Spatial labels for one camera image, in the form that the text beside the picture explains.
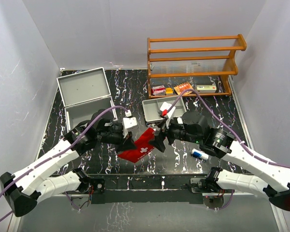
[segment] red pouch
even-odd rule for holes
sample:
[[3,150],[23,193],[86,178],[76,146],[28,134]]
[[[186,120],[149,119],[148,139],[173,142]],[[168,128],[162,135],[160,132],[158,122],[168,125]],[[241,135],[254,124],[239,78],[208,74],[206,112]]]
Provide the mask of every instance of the red pouch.
[[148,144],[149,140],[155,138],[154,135],[155,131],[152,128],[148,128],[141,137],[134,142],[137,149],[136,150],[129,150],[124,151],[123,153],[119,154],[118,157],[136,163],[141,158],[146,156],[149,152],[151,152],[155,147]]

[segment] cable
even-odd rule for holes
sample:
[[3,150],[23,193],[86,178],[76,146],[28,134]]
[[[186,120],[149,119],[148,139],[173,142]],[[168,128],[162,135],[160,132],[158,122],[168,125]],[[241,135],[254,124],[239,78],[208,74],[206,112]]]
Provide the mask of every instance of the cable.
[[89,202],[91,203],[91,200],[92,200],[92,195],[93,195],[93,192],[94,192],[94,189],[93,189],[93,186],[91,187],[91,190],[89,189]]
[[271,162],[271,161],[267,161],[266,159],[262,159],[258,156],[255,156],[249,149],[248,147],[242,142],[242,140],[240,139],[240,137],[236,134],[235,131],[233,131],[227,124],[225,124],[223,121],[221,121],[213,112],[212,110],[208,107],[208,105],[205,103],[205,101],[203,100],[203,98],[199,95],[199,93],[197,91],[195,91],[194,89],[185,89],[183,92],[181,92],[181,94],[176,98],[176,100],[173,102],[172,106],[168,109],[168,112],[175,106],[175,104],[178,102],[178,100],[182,97],[182,95],[188,91],[192,91],[194,92],[198,98],[201,100],[201,102],[203,103],[203,105],[206,107],[206,109],[212,114],[212,116],[218,121],[220,122],[224,127],[226,127],[234,136],[235,138],[237,139],[237,141],[240,143],[240,145],[242,146],[242,148],[249,154],[251,155],[252,157],[256,158],[257,160],[263,162],[263,163],[268,163],[270,165],[273,165],[273,166],[278,166],[278,167],[282,167],[282,168],[289,168],[290,169],[290,166],[288,165],[284,165],[284,164],[278,164],[278,163],[275,163],[275,162]]
[[[53,158],[56,158],[64,153],[66,153],[68,150],[70,150],[71,148],[73,148],[80,140],[81,138],[85,135],[85,133],[90,129],[90,127],[95,124],[95,122],[100,118],[102,117],[104,114],[106,114],[108,111],[111,111],[113,109],[123,109],[124,111],[128,111],[125,107],[123,106],[120,106],[120,105],[116,105],[116,106],[112,106],[106,110],[104,110],[103,112],[101,112],[98,116],[95,117],[94,120],[92,120],[92,122],[85,128],[85,130],[77,137],[77,139],[66,149],[64,149],[63,151],[59,152],[58,154],[52,156],[51,158],[48,158],[46,160],[43,160],[41,163],[38,163],[36,166],[33,167],[33,169],[29,169],[28,171],[26,171],[25,173],[23,173],[22,175],[20,175],[18,178],[16,178],[15,180],[13,180],[10,184],[8,184],[3,190],[2,192],[0,193],[0,198],[5,194],[5,192],[13,185],[15,184],[17,181],[19,181],[21,178],[23,178],[24,176],[28,175],[29,173],[31,173],[34,169],[40,167],[42,164],[50,161],[51,159]],[[6,214],[5,216],[3,216],[2,218],[0,218],[0,222],[3,221],[4,219],[6,219],[10,214],[12,214],[13,211],[9,212],[8,214]]]
[[218,195],[216,197],[220,197],[220,193],[221,193],[221,189],[219,190],[219,193],[218,193]]
[[227,207],[229,206],[229,204],[231,203],[231,201],[232,201],[232,199],[233,199],[233,194],[234,194],[234,190],[232,190],[228,202],[227,202],[224,206],[222,206],[221,208],[218,208],[219,210],[221,210],[221,209],[225,209],[225,208],[227,208]]
[[83,206],[88,203],[89,201],[85,201],[80,207],[78,207],[76,204],[74,204],[74,202],[72,201],[72,199],[69,197],[68,193],[65,192],[67,198],[69,199],[69,202],[71,203],[71,205],[73,206],[74,209],[78,210],[79,212],[81,212],[81,209],[83,208]]

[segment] small box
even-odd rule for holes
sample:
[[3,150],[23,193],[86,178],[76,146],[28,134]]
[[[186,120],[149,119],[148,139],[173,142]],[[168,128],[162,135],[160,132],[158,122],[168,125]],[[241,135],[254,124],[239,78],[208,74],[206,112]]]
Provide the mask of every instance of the small box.
[[166,95],[173,95],[173,90],[172,90],[172,88],[166,88],[166,89],[165,89],[165,94],[166,94]]
[[154,86],[151,88],[152,95],[165,95],[165,87],[164,86]]
[[198,93],[215,93],[217,90],[217,87],[212,85],[204,85],[204,86],[197,86],[195,89]]
[[[190,88],[192,89],[191,84],[189,82],[184,82],[180,85],[175,86],[174,90],[178,95],[180,95],[184,90],[190,89]],[[190,93],[191,93],[191,91],[188,91],[188,92],[185,92],[183,95],[188,95]]]
[[[114,106],[104,68],[92,69],[57,78],[66,115],[67,131],[90,120],[100,109]],[[115,109],[114,120],[117,120]]]

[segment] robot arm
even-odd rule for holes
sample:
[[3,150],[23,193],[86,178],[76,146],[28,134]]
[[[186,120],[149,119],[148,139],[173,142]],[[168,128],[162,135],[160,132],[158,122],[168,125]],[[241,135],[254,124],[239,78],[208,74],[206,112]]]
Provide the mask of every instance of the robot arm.
[[46,198],[66,191],[86,192],[89,188],[92,188],[95,194],[104,192],[104,180],[91,178],[80,168],[62,176],[50,176],[66,163],[93,149],[97,142],[115,144],[117,152],[135,149],[136,146],[130,130],[137,127],[137,121],[134,117],[127,117],[120,124],[105,116],[97,121],[73,148],[54,157],[71,146],[85,130],[85,124],[87,123],[89,121],[78,124],[56,146],[28,167],[14,174],[6,172],[0,177],[1,188],[4,189],[13,180],[33,169],[28,175],[13,184],[4,194],[16,217],[27,214]]
[[249,155],[233,135],[222,129],[211,128],[206,118],[196,111],[188,111],[179,119],[166,114],[170,105],[161,107],[164,107],[160,113],[165,120],[158,125],[155,139],[149,142],[159,151],[165,150],[165,138],[169,145],[175,140],[198,143],[206,154],[235,163],[253,174],[234,174],[221,168],[212,168],[206,179],[199,181],[195,187],[206,191],[234,189],[253,193],[268,197],[275,206],[290,211],[290,169],[270,165],[270,159],[253,150],[250,151],[254,156],[268,162]]

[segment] open case lid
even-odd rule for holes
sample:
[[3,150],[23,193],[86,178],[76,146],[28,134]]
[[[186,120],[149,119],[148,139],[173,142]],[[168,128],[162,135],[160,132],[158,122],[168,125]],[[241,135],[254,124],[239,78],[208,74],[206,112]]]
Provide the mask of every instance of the open case lid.
[[65,107],[111,95],[104,68],[58,77],[57,82]]

